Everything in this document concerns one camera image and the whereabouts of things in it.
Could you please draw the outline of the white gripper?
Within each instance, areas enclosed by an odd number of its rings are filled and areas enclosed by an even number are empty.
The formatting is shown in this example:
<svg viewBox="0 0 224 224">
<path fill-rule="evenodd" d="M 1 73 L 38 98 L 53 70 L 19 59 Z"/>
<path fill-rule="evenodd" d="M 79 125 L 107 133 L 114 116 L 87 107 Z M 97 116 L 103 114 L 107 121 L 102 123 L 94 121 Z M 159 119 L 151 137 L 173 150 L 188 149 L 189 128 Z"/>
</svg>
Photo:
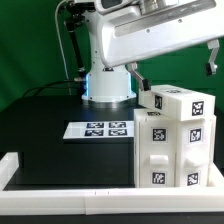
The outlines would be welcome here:
<svg viewBox="0 0 224 224">
<path fill-rule="evenodd" d="M 97 12 L 103 63 L 128 64 L 141 91 L 148 91 L 150 83 L 137 71 L 137 61 L 208 41 L 205 71 L 208 76 L 216 74 L 224 0 L 97 0 Z"/>
</svg>

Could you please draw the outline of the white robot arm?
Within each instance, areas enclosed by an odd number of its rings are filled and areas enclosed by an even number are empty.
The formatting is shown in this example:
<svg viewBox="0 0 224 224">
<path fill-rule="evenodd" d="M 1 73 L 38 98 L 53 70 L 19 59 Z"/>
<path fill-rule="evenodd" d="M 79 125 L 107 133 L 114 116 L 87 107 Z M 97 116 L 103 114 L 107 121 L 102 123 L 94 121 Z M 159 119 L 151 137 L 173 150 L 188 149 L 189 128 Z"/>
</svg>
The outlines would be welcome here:
<svg viewBox="0 0 224 224">
<path fill-rule="evenodd" d="M 218 39 L 224 37 L 224 0 L 89 0 L 84 13 L 92 66 L 83 99 L 120 105 L 136 97 L 130 78 L 136 62 L 207 43 L 206 72 L 216 72 Z"/>
</svg>

